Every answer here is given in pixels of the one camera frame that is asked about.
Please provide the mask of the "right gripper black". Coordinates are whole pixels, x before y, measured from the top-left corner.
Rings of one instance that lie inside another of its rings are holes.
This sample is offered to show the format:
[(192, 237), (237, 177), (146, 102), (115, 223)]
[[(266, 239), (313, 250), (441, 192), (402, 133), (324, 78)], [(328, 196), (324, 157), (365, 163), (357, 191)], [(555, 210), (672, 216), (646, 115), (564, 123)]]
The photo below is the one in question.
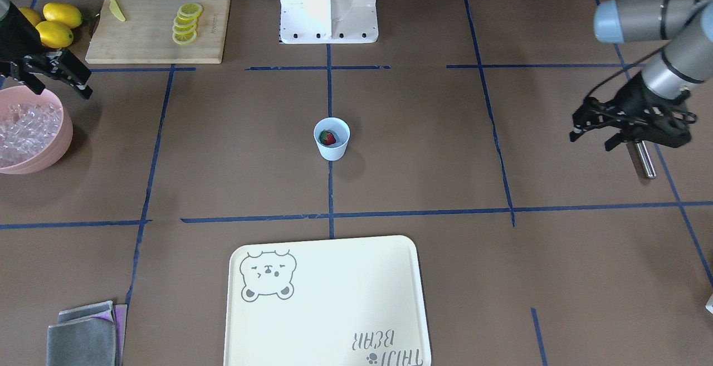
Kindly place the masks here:
[[(2, 76), (10, 77), (41, 95), (46, 86), (36, 74), (63, 81), (88, 100), (92, 88), (87, 84), (91, 71), (66, 48), (56, 51), (41, 44), (39, 33), (14, 4), (2, 4)], [(50, 61), (53, 53), (53, 65)]]

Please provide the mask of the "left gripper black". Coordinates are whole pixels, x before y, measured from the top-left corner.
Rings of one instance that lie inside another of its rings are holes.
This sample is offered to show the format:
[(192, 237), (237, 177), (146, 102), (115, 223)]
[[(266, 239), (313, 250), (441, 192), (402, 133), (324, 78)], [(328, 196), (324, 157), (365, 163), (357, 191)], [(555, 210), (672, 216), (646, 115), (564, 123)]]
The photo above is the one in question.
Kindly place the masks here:
[(604, 142), (606, 152), (635, 140), (679, 148), (692, 140), (690, 125), (697, 122), (697, 115), (690, 112), (686, 104), (690, 96), (684, 89), (675, 94), (674, 99), (665, 99), (650, 90), (643, 77), (637, 75), (606, 103), (596, 97), (585, 97), (572, 114), (569, 140), (573, 143), (586, 132), (611, 125), (619, 132)]

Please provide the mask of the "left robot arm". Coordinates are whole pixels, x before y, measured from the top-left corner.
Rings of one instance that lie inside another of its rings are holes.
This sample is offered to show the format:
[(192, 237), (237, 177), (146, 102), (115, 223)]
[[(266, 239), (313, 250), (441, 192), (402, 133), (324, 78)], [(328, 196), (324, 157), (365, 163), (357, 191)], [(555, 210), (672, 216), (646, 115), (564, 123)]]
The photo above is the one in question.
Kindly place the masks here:
[(692, 140), (697, 115), (686, 102), (712, 74), (711, 0), (610, 0), (599, 4), (593, 28), (598, 41), (663, 41), (643, 58), (644, 67), (601, 102), (588, 94), (573, 112), (572, 142), (599, 128), (616, 128), (606, 151), (649, 141), (679, 148)]

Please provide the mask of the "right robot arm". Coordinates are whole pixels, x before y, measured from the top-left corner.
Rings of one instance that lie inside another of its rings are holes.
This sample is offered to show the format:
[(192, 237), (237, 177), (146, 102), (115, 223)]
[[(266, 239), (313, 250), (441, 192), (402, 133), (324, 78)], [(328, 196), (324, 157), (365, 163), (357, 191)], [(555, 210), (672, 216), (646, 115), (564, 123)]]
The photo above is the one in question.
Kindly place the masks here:
[(36, 95), (46, 89), (38, 75), (64, 82), (83, 99), (92, 95), (86, 65), (68, 48), (44, 46), (39, 32), (11, 0), (1, 0), (1, 72)]

